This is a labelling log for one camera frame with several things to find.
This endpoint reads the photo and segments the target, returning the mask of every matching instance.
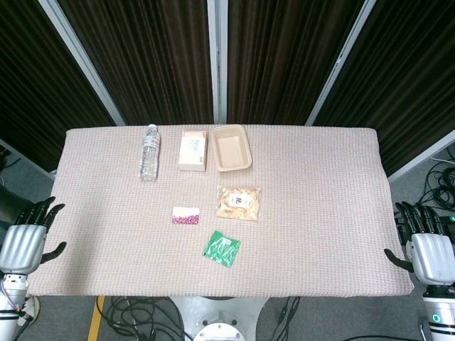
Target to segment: label on snack bag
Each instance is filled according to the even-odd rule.
[[[227,204],[231,207],[247,208],[250,206],[252,198],[248,194],[229,194]]]
[[[144,147],[158,147],[159,139],[155,136],[145,136],[144,137]]]

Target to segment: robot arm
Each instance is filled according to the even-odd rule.
[[[406,243],[410,261],[398,259],[389,249],[384,252],[394,265],[427,285],[423,299],[433,341],[455,341],[455,295],[449,290],[455,282],[455,256],[450,238],[432,208],[407,202],[396,207],[411,236]]]
[[[19,316],[25,300],[28,282],[27,275],[34,272],[40,264],[59,256],[66,247],[62,242],[58,247],[43,254],[46,235],[64,204],[54,206],[47,213],[54,197],[38,202],[24,210],[16,223],[8,228],[0,251],[0,340],[12,340]]]

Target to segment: green packet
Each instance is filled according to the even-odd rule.
[[[230,268],[239,246],[238,240],[226,238],[220,232],[214,231],[205,247],[204,256]]]

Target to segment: gray carpet floor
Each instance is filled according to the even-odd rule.
[[[437,155],[446,158],[446,151]],[[416,202],[423,190],[424,178],[434,161],[427,160],[391,183],[392,201]],[[19,161],[0,174],[11,191],[34,202],[50,195],[53,182]],[[424,316],[421,294],[424,286],[412,276],[415,289],[408,296],[379,298],[302,298],[290,325],[290,341],[343,340],[356,335],[394,335],[421,340],[418,321]],[[86,340],[95,298],[79,296],[40,297],[41,314],[20,340]],[[268,340],[278,321],[285,299],[271,298],[262,309],[257,324],[257,340]],[[100,328],[100,341],[133,340],[112,332],[106,323]]]

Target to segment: black cable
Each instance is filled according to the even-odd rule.
[[[30,322],[33,320],[33,318],[26,319],[25,323],[22,325],[22,327],[18,330],[16,337],[14,338],[14,341],[19,340],[19,337],[22,335],[23,331],[28,327]]]
[[[18,163],[20,160],[21,160],[21,158],[18,158],[18,159],[17,159],[17,160],[15,160],[13,163],[11,163],[11,164],[9,164],[9,165],[5,166],[5,168],[4,168],[4,169],[7,169],[7,168],[9,168],[9,167],[12,167],[12,166],[14,166],[14,165],[15,165],[16,163]]]
[[[287,314],[287,306],[288,306],[288,304],[289,304],[289,299],[290,299],[290,297],[287,298],[286,304],[283,306],[282,311],[281,311],[281,313],[279,314],[277,326],[276,326],[275,329],[273,330],[273,334],[272,334],[272,336],[268,339],[268,341],[272,341],[272,340],[273,340],[273,338],[275,337],[275,334],[277,333],[277,330],[278,330],[279,325],[282,324],[282,322],[283,322],[283,320],[284,320],[284,317],[285,317],[286,314]]]
[[[161,307],[159,303],[166,301],[172,303],[178,315],[178,323],[170,316],[168,312]],[[191,336],[183,329],[183,320],[175,303],[170,298],[126,298],[111,297],[110,306],[106,313],[103,313],[96,299],[98,312],[106,320],[107,324],[119,335],[126,337],[135,337],[137,340],[160,340],[158,334],[167,336],[167,339],[176,340],[193,340]],[[155,312],[159,311],[167,319],[166,323],[156,322],[154,320]],[[149,326],[150,331],[145,334],[139,329],[143,326]]]
[[[449,148],[447,148],[447,152],[450,156],[448,161],[455,161]],[[430,207],[455,212],[455,168],[448,167],[443,171],[436,170],[443,164],[446,163],[439,161],[429,169],[425,177],[423,194],[418,203],[424,204],[434,201],[437,206]],[[430,183],[432,177],[437,181],[436,187]]]
[[[355,336],[350,337],[348,339],[344,339],[342,341],[351,341],[351,340],[358,340],[358,339],[389,339],[389,340],[401,340],[401,341],[420,341],[416,339],[407,339],[406,337],[395,337],[395,336],[385,336],[385,335],[362,335],[362,336]]]
[[[289,324],[291,323],[292,319],[294,318],[294,316],[297,312],[297,309],[299,309],[299,304],[300,304],[300,297],[296,297],[291,304],[291,309],[289,309],[289,314],[287,316],[286,325],[285,325],[286,332],[283,335],[282,340],[287,341],[289,338]]]

